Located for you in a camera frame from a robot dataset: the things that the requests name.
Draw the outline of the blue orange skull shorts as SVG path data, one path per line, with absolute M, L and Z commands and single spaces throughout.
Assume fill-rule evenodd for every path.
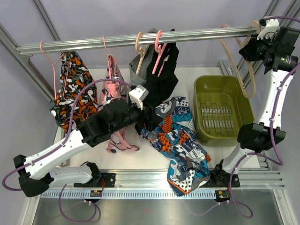
M 210 179 L 211 158 L 196 142 L 196 131 L 185 97 L 172 97 L 155 108 L 163 120 L 153 131 L 141 130 L 142 138 L 170 161 L 167 181 L 177 196 L 186 195 Z

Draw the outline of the pink plastic hanger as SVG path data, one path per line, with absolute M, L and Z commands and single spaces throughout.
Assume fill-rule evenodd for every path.
M 167 47 L 167 43 L 163 43 L 162 45 L 159 44 L 159 38 L 163 35 L 163 31 L 162 30 L 159 30 L 157 32 L 157 35 L 156 35 L 156 38 L 155 38 L 155 43 L 154 43 L 154 54 L 153 54 L 153 57 L 152 57 L 152 60 L 154 61 L 154 65 L 153 65 L 153 69 L 152 69 L 152 74 L 155 75 L 156 74 L 156 71 L 158 69 L 158 66 L 160 64 L 160 61 L 162 59 L 162 56 L 163 56 L 163 53 Z M 164 68 L 164 65 L 165 63 L 168 61 L 168 58 L 169 58 L 169 55 L 167 55 L 163 61 L 162 61 L 162 64 L 159 68 L 159 71 L 157 73 L 157 77 L 160 77 L 162 71 L 163 71 L 163 68 Z

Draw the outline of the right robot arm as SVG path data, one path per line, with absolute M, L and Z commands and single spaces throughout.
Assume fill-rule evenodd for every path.
M 275 149 L 284 140 L 281 129 L 281 112 L 288 86 L 299 66 L 293 56 L 294 45 L 300 36 L 298 29 L 281 27 L 277 31 L 262 30 L 250 37 L 239 53 L 247 61 L 262 61 L 267 84 L 262 107 L 253 123 L 243 125 L 238 133 L 238 145 L 213 170 L 211 180 L 219 187 L 230 187 L 238 177 L 240 168 L 261 152 Z

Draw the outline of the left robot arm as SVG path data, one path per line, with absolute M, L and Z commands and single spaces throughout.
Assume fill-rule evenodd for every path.
M 19 170 L 21 190 L 27 197 L 34 197 L 50 187 L 63 187 L 66 184 L 74 184 L 76 188 L 95 187 L 101 181 L 101 173 L 95 163 L 67 168 L 58 168 L 58 164 L 109 140 L 113 133 L 131 125 L 152 131 L 162 120 L 152 106 L 139 109 L 125 100 L 114 99 L 77 125 L 60 142 L 31 157 L 16 156 L 14 164 Z

